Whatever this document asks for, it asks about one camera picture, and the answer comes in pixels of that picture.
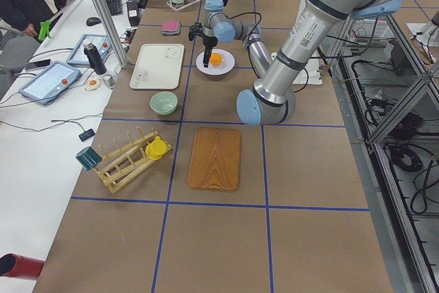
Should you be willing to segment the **grey cloth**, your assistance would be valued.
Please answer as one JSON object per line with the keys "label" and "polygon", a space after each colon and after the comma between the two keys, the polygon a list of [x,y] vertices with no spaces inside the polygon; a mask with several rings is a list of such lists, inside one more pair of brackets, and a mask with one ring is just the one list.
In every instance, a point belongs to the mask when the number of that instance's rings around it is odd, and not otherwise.
{"label": "grey cloth", "polygon": [[177,36],[180,34],[181,26],[165,27],[162,26],[161,33],[163,36]]}

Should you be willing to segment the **small metal cup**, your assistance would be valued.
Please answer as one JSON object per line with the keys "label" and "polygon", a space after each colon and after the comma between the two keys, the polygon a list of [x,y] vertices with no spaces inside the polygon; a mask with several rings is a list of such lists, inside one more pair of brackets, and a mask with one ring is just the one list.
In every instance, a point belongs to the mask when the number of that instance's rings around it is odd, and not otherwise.
{"label": "small metal cup", "polygon": [[109,74],[103,75],[102,81],[110,89],[112,89],[115,85],[115,79]]}

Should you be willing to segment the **brown wooden tray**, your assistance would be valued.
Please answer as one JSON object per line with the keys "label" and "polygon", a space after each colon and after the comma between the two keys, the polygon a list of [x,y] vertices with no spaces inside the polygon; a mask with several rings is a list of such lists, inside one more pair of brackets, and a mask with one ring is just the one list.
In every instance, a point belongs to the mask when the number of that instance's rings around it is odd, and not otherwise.
{"label": "brown wooden tray", "polygon": [[192,189],[234,192],[239,188],[241,133],[198,128],[194,134],[187,185]]}

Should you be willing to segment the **pink cloth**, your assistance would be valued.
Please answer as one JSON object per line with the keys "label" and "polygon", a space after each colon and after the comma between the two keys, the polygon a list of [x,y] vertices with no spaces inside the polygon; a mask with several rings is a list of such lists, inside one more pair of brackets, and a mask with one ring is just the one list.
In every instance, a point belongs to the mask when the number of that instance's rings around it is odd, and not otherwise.
{"label": "pink cloth", "polygon": [[173,27],[173,26],[177,26],[177,25],[180,26],[179,20],[167,20],[167,21],[164,21],[162,24],[162,26],[165,26],[165,27]]}

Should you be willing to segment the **black water bottle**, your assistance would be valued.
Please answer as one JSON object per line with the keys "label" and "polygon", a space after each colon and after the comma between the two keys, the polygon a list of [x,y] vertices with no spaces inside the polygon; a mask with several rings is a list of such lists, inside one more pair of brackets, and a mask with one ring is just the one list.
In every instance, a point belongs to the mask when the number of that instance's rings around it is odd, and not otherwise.
{"label": "black water bottle", "polygon": [[97,75],[105,74],[107,69],[96,46],[88,38],[85,38],[82,43],[84,46],[84,54],[88,58],[90,67]]}

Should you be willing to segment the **white round plate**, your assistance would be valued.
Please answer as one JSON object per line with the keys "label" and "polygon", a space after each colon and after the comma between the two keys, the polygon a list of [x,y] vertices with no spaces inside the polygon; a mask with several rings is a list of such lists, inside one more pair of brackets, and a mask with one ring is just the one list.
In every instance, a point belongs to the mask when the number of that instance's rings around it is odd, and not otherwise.
{"label": "white round plate", "polygon": [[235,66],[235,58],[230,52],[223,49],[214,49],[212,51],[212,56],[215,54],[218,54],[221,57],[221,62],[219,62],[217,65],[213,64],[210,60],[208,67],[205,67],[203,63],[204,52],[202,52],[196,58],[196,67],[202,73],[207,75],[223,75],[228,73]]}

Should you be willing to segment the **orange fruit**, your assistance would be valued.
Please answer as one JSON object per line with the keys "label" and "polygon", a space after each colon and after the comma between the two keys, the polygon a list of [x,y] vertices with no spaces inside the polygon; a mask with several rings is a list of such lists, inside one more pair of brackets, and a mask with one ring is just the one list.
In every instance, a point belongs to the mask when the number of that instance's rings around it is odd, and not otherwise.
{"label": "orange fruit", "polygon": [[209,63],[213,66],[219,66],[223,63],[223,57],[220,53],[212,53],[209,58]]}

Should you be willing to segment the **yellow mug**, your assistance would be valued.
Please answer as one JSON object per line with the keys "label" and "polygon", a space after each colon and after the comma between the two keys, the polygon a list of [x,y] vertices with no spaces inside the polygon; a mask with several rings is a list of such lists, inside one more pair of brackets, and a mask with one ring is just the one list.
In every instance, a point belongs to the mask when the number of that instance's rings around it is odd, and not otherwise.
{"label": "yellow mug", "polygon": [[152,142],[148,143],[145,152],[149,159],[157,161],[167,152],[167,144],[160,136],[156,136]]}

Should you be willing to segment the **dark green mug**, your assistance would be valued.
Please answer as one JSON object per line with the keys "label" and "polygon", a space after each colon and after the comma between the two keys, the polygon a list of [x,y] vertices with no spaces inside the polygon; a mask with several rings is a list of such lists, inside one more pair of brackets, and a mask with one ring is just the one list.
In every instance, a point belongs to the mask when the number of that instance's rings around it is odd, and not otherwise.
{"label": "dark green mug", "polygon": [[91,146],[80,150],[75,158],[86,171],[96,168],[102,162],[102,157]]}

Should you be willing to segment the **red cylinder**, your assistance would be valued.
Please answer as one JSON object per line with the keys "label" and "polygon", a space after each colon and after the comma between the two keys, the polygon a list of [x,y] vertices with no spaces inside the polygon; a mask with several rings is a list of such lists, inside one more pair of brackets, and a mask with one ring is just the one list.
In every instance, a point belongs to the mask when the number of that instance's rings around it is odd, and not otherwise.
{"label": "red cylinder", "polygon": [[1,257],[1,276],[36,281],[44,264],[43,260],[8,253]]}

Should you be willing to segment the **wooden mug rack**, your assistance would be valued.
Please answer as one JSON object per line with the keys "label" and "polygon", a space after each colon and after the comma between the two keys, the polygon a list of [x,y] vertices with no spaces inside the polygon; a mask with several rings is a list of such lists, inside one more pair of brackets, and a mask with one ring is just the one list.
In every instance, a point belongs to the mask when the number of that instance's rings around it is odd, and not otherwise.
{"label": "wooden mug rack", "polygon": [[[107,152],[102,146],[99,146],[99,149],[102,151],[102,162],[96,168],[93,168],[93,171],[112,194],[131,183],[172,149],[172,146],[155,129],[151,129],[147,134],[140,128],[137,128],[137,130],[139,137],[133,139],[131,133],[128,132],[129,142],[125,145],[121,145],[117,140],[114,140],[116,149],[112,152]],[[167,152],[162,158],[154,161],[147,157],[145,149],[148,143],[152,142],[156,136],[160,136],[166,142]]]}

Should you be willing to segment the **green bowl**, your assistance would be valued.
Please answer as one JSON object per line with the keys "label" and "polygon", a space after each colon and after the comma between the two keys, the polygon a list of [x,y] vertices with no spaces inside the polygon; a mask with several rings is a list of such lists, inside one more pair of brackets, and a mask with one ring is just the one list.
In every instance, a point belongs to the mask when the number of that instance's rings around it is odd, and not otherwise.
{"label": "green bowl", "polygon": [[150,100],[150,108],[157,115],[170,115],[178,105],[177,96],[170,91],[161,91],[154,94]]}

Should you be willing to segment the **black computer mouse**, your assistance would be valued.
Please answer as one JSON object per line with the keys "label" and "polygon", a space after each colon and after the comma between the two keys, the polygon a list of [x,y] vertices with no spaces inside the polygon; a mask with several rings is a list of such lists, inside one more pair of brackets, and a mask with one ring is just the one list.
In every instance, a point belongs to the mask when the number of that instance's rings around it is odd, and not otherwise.
{"label": "black computer mouse", "polygon": [[88,26],[88,27],[92,27],[92,26],[98,25],[100,23],[101,23],[101,20],[98,17],[89,17],[86,20],[86,26]]}

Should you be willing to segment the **aluminium frame post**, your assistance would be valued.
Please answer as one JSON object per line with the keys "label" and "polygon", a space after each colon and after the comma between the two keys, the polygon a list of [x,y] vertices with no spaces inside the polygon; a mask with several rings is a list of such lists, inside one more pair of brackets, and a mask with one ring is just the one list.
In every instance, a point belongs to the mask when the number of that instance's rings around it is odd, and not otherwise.
{"label": "aluminium frame post", "polygon": [[117,33],[116,26],[113,22],[112,16],[106,5],[105,0],[92,0],[93,5],[97,11],[99,18],[102,20],[102,24],[106,31],[107,37],[110,40],[114,54],[117,57],[119,66],[123,69],[128,65],[128,57],[121,44],[119,34]]}

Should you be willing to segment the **blue teach pendant near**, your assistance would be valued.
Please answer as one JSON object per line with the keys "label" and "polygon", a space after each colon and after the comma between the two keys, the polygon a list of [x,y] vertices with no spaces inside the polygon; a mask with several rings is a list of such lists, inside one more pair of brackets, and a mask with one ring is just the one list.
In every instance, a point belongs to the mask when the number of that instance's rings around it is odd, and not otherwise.
{"label": "blue teach pendant near", "polygon": [[78,80],[82,72],[55,61],[19,89],[19,93],[36,103],[48,105]]}

